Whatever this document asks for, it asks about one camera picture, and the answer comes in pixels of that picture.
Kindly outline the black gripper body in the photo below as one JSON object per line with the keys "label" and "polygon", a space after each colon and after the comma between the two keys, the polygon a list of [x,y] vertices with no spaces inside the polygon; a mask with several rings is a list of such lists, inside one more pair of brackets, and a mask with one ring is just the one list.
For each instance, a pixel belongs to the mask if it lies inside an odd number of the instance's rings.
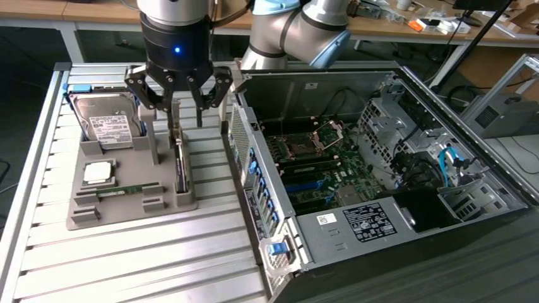
{"label": "black gripper body", "polygon": [[202,86],[214,74],[210,60],[210,17],[185,26],[165,25],[141,14],[147,73],[165,87],[189,91],[189,77]]}

